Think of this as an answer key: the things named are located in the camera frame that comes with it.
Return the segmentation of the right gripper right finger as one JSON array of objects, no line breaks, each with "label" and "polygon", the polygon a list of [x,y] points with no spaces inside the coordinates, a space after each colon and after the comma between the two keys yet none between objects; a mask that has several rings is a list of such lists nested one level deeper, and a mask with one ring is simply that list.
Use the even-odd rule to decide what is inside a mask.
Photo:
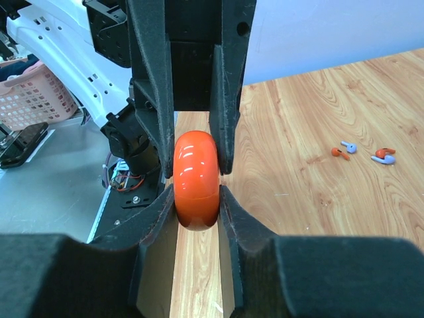
[{"label": "right gripper right finger", "polygon": [[390,237],[281,236],[220,188],[225,317],[422,317],[423,253]]}]

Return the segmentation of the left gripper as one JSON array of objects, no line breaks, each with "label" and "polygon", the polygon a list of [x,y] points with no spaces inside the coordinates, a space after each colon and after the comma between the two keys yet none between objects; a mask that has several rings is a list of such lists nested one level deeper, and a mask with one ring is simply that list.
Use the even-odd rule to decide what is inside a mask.
[{"label": "left gripper", "polygon": [[127,1],[136,117],[172,176],[174,111],[210,111],[230,174],[256,1]]}]

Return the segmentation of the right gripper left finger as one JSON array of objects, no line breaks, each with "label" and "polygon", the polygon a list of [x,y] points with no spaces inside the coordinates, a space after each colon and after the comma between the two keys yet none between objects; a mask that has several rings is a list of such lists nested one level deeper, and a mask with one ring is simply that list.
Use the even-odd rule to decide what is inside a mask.
[{"label": "right gripper left finger", "polygon": [[168,317],[175,251],[171,187],[89,244],[1,235],[1,316]]}]

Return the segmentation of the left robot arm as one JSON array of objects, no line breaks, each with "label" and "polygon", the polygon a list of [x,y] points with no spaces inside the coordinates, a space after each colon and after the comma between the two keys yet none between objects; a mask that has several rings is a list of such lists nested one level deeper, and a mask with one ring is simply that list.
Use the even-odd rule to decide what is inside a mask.
[{"label": "left robot arm", "polygon": [[87,108],[142,173],[142,145],[173,174],[174,113],[207,111],[229,174],[255,1],[2,1],[1,32]]}]

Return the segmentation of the small orange earbud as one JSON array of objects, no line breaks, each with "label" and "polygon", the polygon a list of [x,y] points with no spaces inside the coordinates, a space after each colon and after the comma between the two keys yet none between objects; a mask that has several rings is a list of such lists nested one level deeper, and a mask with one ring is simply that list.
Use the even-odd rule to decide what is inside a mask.
[{"label": "small orange earbud", "polygon": [[332,148],[331,149],[331,154],[334,157],[341,157],[341,158],[344,158],[347,161],[350,160],[350,156],[348,154],[344,153],[342,150],[340,150],[338,148]]},{"label": "small orange earbud", "polygon": [[384,159],[387,155],[395,154],[396,151],[391,148],[380,148],[375,152],[375,156],[378,158]]}]

